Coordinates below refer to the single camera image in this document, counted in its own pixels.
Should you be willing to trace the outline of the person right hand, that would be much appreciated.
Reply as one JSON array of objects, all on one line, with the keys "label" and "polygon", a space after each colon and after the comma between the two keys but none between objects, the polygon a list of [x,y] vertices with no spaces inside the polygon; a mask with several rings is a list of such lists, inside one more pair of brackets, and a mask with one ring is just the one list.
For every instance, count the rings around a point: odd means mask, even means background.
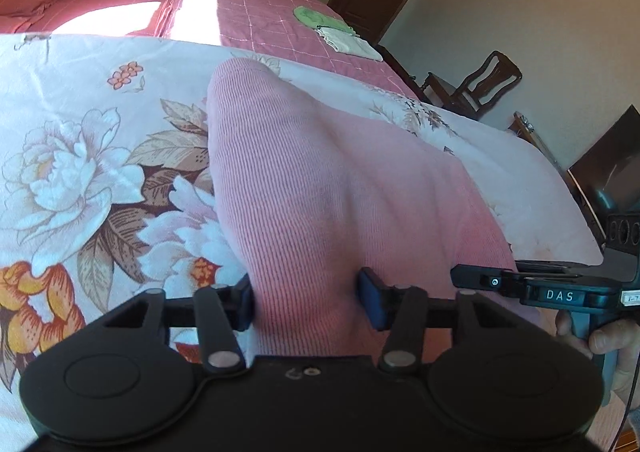
[{"label": "person right hand", "polygon": [[634,380],[639,357],[639,325],[633,320],[618,320],[596,329],[587,340],[573,334],[570,313],[559,311],[555,316],[556,337],[574,347],[589,359],[600,354],[617,352],[617,365],[612,391],[628,404],[631,411],[639,407],[639,380]]}]

